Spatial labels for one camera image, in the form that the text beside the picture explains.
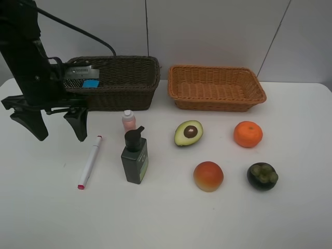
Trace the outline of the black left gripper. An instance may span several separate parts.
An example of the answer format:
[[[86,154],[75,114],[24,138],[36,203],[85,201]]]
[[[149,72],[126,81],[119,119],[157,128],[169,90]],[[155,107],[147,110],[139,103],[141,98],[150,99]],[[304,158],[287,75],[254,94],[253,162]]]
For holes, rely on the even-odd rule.
[[[10,118],[28,129],[39,141],[49,135],[40,110],[50,114],[52,108],[70,110],[64,119],[71,125],[78,140],[83,142],[87,137],[87,100],[79,94],[66,91],[64,81],[71,72],[77,79],[77,68],[87,68],[89,64],[63,63],[59,58],[55,58],[55,61],[55,64],[51,64],[48,58],[32,58],[26,62],[10,62],[9,68],[22,94],[8,96],[2,100],[2,104],[6,109],[15,109]]]

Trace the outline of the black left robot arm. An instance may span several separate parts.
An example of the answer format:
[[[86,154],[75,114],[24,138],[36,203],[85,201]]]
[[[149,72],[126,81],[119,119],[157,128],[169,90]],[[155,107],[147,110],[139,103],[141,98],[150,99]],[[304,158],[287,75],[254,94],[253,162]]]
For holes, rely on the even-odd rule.
[[[64,86],[67,65],[58,57],[55,64],[40,40],[38,10],[34,1],[1,1],[1,54],[18,84],[21,95],[1,102],[13,109],[11,119],[27,128],[38,140],[48,136],[42,111],[65,113],[79,141],[87,137],[88,104],[83,96]]]

